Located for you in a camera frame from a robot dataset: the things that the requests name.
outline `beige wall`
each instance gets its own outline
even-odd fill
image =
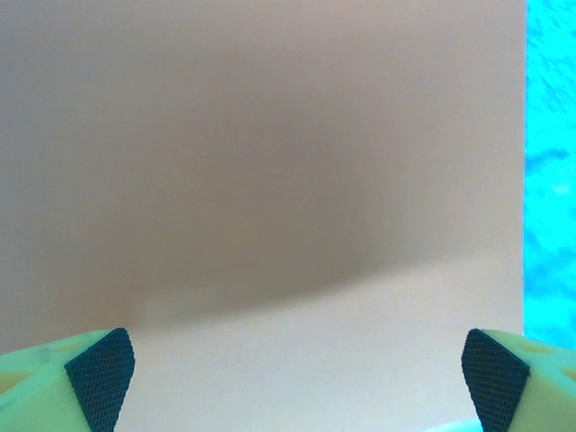
[[[521,329],[522,2],[2,8],[1,350],[477,255]]]

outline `black textured grip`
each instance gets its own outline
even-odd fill
[[[128,332],[117,328],[66,364],[92,432],[114,431],[135,363]]]
[[[530,367],[475,328],[466,338],[462,370],[484,431],[508,431],[530,375]]]

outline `black mesh pad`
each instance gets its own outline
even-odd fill
[[[484,431],[507,431],[530,367],[476,328],[470,330],[466,338],[462,370]]]
[[[92,432],[112,432],[134,373],[128,332],[117,328],[66,364],[68,378]]]

